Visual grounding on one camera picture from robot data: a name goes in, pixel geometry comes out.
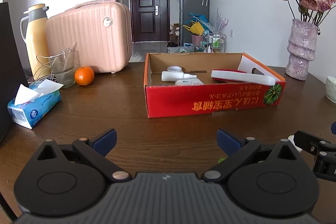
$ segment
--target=wooden table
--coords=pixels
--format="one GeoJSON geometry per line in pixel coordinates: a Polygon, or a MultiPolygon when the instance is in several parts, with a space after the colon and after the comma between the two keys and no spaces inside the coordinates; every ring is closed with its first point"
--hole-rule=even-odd
{"type": "MultiPolygon", "coordinates": [[[[284,68],[274,69],[285,76],[284,68]]],[[[46,138],[67,144],[113,127],[118,143],[107,158],[132,175],[137,171],[200,175],[224,156],[216,145],[219,128],[269,144],[297,130],[336,143],[336,136],[330,132],[336,120],[336,105],[325,96],[325,85],[312,75],[306,82],[285,76],[287,84],[277,107],[148,119],[143,70],[144,63],[130,63],[117,74],[96,75],[89,86],[61,90],[62,101],[33,130],[12,127],[0,144],[0,191],[17,215],[20,210],[13,195],[14,182],[46,138]]],[[[306,152],[301,155],[312,167],[313,156],[306,152]]],[[[319,181],[320,197],[313,215],[322,223],[336,222],[336,183],[319,181]]],[[[2,212],[0,223],[9,223],[2,212]]]]}

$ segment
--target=bolt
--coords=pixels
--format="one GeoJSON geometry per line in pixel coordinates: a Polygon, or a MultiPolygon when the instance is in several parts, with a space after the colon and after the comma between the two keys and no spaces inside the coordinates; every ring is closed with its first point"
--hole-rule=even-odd
{"type": "Polygon", "coordinates": [[[221,177],[221,173],[219,173],[216,170],[209,170],[209,171],[207,171],[207,172],[204,173],[204,176],[207,179],[218,179],[218,178],[221,177]]]}
{"type": "Polygon", "coordinates": [[[117,180],[124,180],[129,177],[129,174],[125,171],[117,171],[112,174],[112,177],[117,180]]]}

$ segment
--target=blue tissue package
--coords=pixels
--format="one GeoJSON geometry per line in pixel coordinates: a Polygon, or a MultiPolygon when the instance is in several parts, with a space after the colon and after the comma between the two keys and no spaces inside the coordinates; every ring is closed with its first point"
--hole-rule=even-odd
{"type": "Polygon", "coordinates": [[[17,106],[14,105],[15,99],[13,99],[8,103],[7,108],[14,123],[32,129],[60,100],[61,95],[57,90],[17,106]]]}

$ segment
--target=clear plastic cup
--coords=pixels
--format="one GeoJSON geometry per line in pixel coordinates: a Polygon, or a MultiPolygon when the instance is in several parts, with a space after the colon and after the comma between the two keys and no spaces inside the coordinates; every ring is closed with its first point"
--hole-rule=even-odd
{"type": "Polygon", "coordinates": [[[75,46],[63,50],[58,55],[48,57],[52,73],[55,75],[57,82],[64,85],[64,88],[68,88],[75,83],[75,46]]]}

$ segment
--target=tangerine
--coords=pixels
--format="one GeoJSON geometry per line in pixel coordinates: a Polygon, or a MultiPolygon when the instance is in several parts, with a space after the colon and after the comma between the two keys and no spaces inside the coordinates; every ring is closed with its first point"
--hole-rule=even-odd
{"type": "Polygon", "coordinates": [[[78,85],[89,85],[95,78],[95,73],[90,67],[81,67],[75,72],[75,81],[78,85]]]}

